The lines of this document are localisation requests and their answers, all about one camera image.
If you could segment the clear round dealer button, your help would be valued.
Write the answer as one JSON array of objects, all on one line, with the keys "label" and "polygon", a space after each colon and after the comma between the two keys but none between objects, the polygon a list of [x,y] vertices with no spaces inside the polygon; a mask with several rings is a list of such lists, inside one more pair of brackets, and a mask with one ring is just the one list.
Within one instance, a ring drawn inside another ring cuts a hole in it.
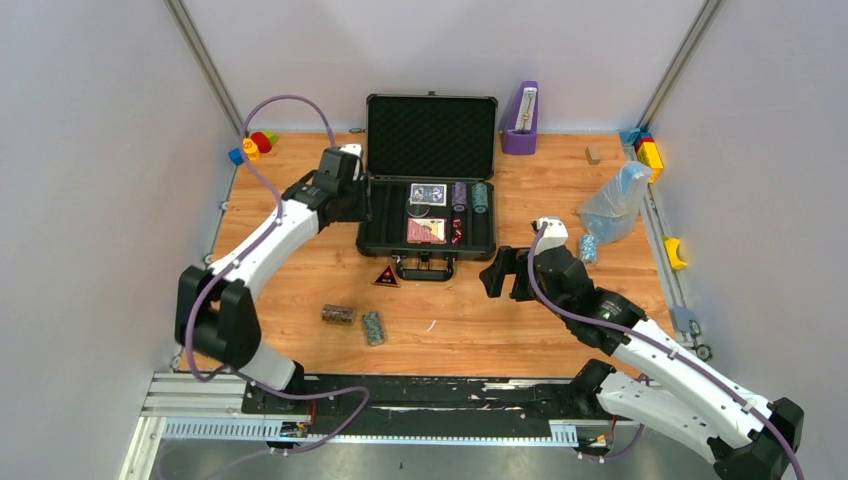
[{"label": "clear round dealer button", "polygon": [[428,215],[430,206],[426,204],[407,203],[406,212],[411,218],[424,218]]}]

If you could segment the red playing card deck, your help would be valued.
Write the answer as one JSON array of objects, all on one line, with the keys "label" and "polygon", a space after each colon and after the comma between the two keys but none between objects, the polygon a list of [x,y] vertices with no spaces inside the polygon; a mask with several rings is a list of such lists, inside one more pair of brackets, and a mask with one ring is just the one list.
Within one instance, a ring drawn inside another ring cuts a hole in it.
[{"label": "red playing card deck", "polygon": [[442,218],[409,218],[406,241],[415,244],[445,244],[446,221]]}]

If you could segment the purple poker chip stack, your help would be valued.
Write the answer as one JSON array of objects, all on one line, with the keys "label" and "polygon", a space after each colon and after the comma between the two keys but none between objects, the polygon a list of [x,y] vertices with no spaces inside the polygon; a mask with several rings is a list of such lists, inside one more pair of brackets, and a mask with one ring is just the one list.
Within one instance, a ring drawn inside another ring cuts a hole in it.
[{"label": "purple poker chip stack", "polygon": [[456,213],[463,213],[467,210],[467,184],[464,182],[455,182],[451,189],[451,207]]}]

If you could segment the black poker set case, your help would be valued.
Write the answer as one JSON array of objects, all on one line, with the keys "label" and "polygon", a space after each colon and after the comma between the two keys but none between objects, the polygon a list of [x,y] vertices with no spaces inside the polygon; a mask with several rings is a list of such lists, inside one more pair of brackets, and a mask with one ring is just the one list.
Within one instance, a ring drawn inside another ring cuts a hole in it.
[{"label": "black poker set case", "polygon": [[[496,251],[494,187],[498,101],[493,96],[371,94],[366,100],[366,170],[372,217],[358,227],[355,245],[367,257],[388,257],[403,280],[450,280],[459,260],[482,261]],[[467,184],[467,210],[451,207],[455,182]],[[486,214],[472,210],[471,187],[488,187]],[[412,183],[446,184],[447,205],[424,218],[446,221],[445,244],[406,241]],[[451,221],[461,218],[463,239],[451,244]]]}]

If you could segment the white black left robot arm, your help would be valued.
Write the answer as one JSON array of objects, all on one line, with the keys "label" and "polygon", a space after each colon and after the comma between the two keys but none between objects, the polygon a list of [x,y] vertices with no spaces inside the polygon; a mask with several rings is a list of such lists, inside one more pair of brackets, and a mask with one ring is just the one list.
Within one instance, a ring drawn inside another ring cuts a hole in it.
[{"label": "white black left robot arm", "polygon": [[200,353],[268,388],[283,413],[298,411],[306,386],[302,367],[267,344],[256,311],[264,286],[301,246],[333,223],[370,217],[369,177],[360,144],[329,147],[317,169],[283,193],[263,223],[209,267],[179,277],[175,339],[188,356]]}]

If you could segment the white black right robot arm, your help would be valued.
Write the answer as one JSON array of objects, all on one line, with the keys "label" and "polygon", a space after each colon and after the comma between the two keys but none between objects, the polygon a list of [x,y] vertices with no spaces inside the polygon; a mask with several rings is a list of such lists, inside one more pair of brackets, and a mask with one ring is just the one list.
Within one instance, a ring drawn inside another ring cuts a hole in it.
[{"label": "white black right robot arm", "polygon": [[804,476],[797,457],[804,411],[792,400],[769,400],[715,371],[626,297],[595,286],[563,246],[501,248],[480,274],[488,297],[501,295],[508,275],[511,299],[542,303],[581,343],[660,384],[647,387],[592,359],[573,380],[577,413],[635,420],[700,455],[722,479],[780,479],[787,469]]}]

